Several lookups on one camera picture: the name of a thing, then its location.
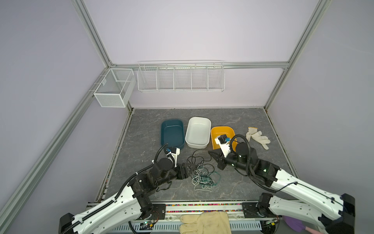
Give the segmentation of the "dark teal plastic bin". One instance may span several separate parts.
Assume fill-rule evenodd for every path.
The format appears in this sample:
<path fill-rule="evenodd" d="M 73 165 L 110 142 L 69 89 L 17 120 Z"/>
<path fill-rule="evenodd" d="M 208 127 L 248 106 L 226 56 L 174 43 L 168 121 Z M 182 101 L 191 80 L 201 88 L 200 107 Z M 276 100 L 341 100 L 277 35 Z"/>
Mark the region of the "dark teal plastic bin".
<path fill-rule="evenodd" d="M 179 119 L 170 119 L 161 124 L 161 145 L 183 149 L 185 134 L 183 122 Z"/>

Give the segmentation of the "purple pink brush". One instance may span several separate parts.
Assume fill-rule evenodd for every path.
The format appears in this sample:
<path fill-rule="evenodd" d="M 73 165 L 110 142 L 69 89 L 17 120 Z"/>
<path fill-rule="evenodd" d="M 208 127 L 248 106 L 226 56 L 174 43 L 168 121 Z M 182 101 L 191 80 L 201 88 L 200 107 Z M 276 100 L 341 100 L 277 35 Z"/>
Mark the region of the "purple pink brush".
<path fill-rule="evenodd" d="M 283 220 L 285 221 L 285 223 L 294 231 L 296 232 L 301 232 L 301 231 L 307 231 L 311 234 L 322 234 L 321 232 L 315 230 L 315 229 L 312 229 L 310 227 L 307 227 L 305 226 L 301 220 L 299 219 L 296 219 L 296 218 L 292 218 L 292 217 L 289 217 L 289 216 L 285 216 L 283 215 L 282 216 Z"/>

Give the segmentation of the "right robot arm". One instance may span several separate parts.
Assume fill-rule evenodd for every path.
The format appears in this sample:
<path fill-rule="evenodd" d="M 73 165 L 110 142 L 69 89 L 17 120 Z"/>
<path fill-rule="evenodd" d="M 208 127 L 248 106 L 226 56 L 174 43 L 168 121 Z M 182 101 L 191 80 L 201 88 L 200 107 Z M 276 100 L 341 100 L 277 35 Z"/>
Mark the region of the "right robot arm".
<path fill-rule="evenodd" d="M 279 166 L 259 159 L 254 148 L 245 143 L 236 150 L 216 149 L 208 152 L 223 170 L 227 166 L 244 173 L 261 194 L 255 213 L 258 216 L 296 218 L 314 224 L 327 234 L 355 232 L 355 198 L 319 189 L 289 174 Z"/>

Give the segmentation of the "small white mesh basket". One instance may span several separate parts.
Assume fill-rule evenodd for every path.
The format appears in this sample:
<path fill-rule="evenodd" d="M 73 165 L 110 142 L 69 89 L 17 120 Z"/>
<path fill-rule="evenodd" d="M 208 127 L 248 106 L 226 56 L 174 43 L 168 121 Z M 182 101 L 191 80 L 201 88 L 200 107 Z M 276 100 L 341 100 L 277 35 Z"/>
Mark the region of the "small white mesh basket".
<path fill-rule="evenodd" d="M 101 107 L 126 108 L 136 85 L 132 69 L 110 68 L 94 91 Z"/>

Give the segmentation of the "white knit glove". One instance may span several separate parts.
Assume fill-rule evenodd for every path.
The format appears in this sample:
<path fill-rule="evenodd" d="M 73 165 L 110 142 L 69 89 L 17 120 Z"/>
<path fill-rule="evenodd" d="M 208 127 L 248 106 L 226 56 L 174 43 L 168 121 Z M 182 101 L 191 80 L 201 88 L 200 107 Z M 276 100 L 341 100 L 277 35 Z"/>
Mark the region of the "white knit glove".
<path fill-rule="evenodd" d="M 267 136 L 263 136 L 262 131 L 259 131 L 258 128 L 248 127 L 248 132 L 245 136 L 248 141 L 253 139 L 258 142 L 265 150 L 269 150 L 268 144 L 270 144 L 271 141 Z"/>

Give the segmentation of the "yellow plastic bin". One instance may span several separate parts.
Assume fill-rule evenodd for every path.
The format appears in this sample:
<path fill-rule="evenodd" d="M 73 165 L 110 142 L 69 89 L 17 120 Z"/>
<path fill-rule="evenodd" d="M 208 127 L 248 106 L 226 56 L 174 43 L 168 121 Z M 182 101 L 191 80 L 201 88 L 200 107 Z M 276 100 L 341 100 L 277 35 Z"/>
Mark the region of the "yellow plastic bin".
<path fill-rule="evenodd" d="M 213 150 L 216 150 L 220 149 L 220 146 L 215 142 L 217 137 L 226 135 L 228 138 L 232 138 L 235 136 L 235 132 L 231 127 L 228 126 L 216 126 L 211 129 L 210 135 L 212 140 L 212 148 Z"/>

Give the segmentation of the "white plastic bin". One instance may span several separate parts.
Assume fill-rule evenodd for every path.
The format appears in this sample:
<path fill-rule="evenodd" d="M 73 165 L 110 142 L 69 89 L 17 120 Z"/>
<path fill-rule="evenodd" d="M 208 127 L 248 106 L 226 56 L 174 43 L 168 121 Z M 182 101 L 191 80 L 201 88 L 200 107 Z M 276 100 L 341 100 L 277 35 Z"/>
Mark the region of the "white plastic bin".
<path fill-rule="evenodd" d="M 188 122 L 185 142 L 194 149 L 205 149 L 210 142 L 211 121 L 208 118 L 192 117 Z"/>

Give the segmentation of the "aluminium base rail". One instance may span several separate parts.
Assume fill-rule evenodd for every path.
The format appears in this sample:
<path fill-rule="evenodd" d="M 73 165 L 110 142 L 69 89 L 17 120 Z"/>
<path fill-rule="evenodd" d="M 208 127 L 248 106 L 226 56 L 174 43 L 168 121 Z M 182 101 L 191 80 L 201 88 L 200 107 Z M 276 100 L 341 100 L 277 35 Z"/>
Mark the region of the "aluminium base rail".
<path fill-rule="evenodd" d="M 117 224 L 122 224 L 135 219 L 149 219 L 154 211 L 159 213 L 160 219 L 164 219 L 167 214 L 185 215 L 223 211 L 242 212 L 247 218 L 286 215 L 316 225 L 321 225 L 322 218 L 327 216 L 322 207 L 263 194 L 257 202 L 212 201 L 152 204 L 147 199 L 108 199 L 92 209 L 76 214 L 72 221 L 83 223 L 86 220 L 97 219 L 99 223 L 102 223 L 111 219 Z"/>

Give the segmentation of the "beige leather glove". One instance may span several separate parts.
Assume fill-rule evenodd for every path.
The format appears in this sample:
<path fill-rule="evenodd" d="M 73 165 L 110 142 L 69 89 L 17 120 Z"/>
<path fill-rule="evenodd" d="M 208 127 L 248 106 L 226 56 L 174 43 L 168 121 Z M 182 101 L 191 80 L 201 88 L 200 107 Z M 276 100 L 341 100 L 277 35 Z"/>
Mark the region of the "beige leather glove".
<path fill-rule="evenodd" d="M 180 234 L 231 234 L 226 212 L 186 214 L 181 216 L 180 221 Z"/>

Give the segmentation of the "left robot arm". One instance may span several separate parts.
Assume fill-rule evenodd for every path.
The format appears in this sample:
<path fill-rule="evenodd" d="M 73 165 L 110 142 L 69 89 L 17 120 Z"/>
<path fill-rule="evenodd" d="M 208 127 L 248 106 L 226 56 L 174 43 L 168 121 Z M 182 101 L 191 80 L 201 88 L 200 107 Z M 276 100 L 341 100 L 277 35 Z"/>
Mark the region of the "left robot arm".
<path fill-rule="evenodd" d="M 60 218 L 60 234 L 105 234 L 112 229 L 136 219 L 152 215 L 150 196 L 163 184 L 170 185 L 174 179 L 191 176 L 192 165 L 173 164 L 162 158 L 132 174 L 119 191 L 95 207 L 73 215 L 67 213 Z"/>

